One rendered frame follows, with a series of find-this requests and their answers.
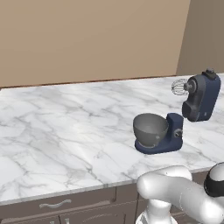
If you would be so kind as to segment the brown narrow drawer front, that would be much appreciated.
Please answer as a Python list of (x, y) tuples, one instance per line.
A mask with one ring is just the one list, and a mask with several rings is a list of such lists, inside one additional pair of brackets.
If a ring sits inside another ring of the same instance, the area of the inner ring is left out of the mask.
[(119, 185), (116, 188), (116, 199), (117, 203), (126, 203), (137, 200), (137, 185)]

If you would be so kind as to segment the grey mixer bowl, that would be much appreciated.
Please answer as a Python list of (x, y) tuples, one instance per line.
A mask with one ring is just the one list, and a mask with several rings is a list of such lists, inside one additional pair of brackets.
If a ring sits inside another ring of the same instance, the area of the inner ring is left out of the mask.
[(136, 140), (145, 147), (157, 146), (165, 137), (168, 128), (168, 122), (162, 116), (156, 114), (140, 114), (133, 120)]

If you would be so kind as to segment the navy stand mixer base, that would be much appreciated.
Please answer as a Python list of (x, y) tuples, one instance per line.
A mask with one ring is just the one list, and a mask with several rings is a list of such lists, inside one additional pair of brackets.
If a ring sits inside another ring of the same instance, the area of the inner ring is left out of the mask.
[(155, 147), (142, 146), (136, 139), (135, 148), (143, 154), (153, 155), (178, 151), (183, 144), (183, 122), (184, 118), (177, 113), (168, 113), (165, 120), (169, 124), (169, 128), (165, 137)]

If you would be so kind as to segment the brown cupboard door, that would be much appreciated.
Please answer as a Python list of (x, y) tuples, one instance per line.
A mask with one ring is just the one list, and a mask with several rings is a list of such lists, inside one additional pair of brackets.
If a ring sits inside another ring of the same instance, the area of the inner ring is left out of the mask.
[(137, 203), (105, 206), (81, 212), (64, 213), (61, 224), (134, 224)]

